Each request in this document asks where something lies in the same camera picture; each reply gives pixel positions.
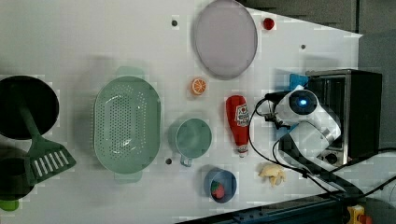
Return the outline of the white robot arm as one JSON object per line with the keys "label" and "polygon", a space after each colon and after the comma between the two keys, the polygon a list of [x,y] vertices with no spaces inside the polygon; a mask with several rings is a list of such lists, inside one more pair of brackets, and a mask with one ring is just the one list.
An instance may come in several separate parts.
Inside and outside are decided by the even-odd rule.
{"label": "white robot arm", "polygon": [[318,158],[341,135],[341,129],[312,91],[298,85],[280,100],[275,112],[277,121],[291,127],[278,144],[279,155],[286,163],[315,175],[348,197],[362,195],[355,185],[332,173],[333,166]]}

